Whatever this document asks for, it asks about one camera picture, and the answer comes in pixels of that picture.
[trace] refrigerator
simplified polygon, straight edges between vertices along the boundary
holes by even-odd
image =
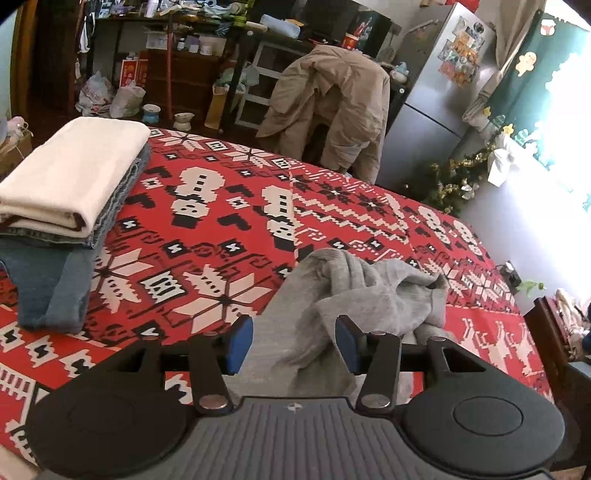
[[[496,72],[495,32],[460,3],[422,8],[396,53],[407,95],[386,134],[377,185],[402,187],[425,163],[443,164],[466,133],[462,115]]]

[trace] folded white towel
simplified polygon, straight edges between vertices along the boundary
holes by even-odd
[[[72,120],[0,183],[0,220],[87,237],[149,136],[150,129],[139,122]],[[13,221],[14,216],[21,218]]]

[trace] folded jeans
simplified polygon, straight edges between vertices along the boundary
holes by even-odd
[[[20,326],[70,333],[82,329],[95,259],[150,154],[146,145],[109,198],[91,235],[83,239],[86,245],[50,242],[47,237],[41,240],[37,235],[0,236],[0,264],[18,289]]]

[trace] bottle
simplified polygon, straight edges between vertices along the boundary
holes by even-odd
[[[158,0],[148,0],[148,8],[146,10],[147,18],[154,18],[156,11],[158,10]]]

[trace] white curtain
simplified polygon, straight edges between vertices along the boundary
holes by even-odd
[[[496,66],[498,71],[484,85],[478,98],[464,113],[463,119],[482,132],[489,124],[483,110],[530,30],[535,13],[545,7],[546,0],[501,0],[496,22]]]

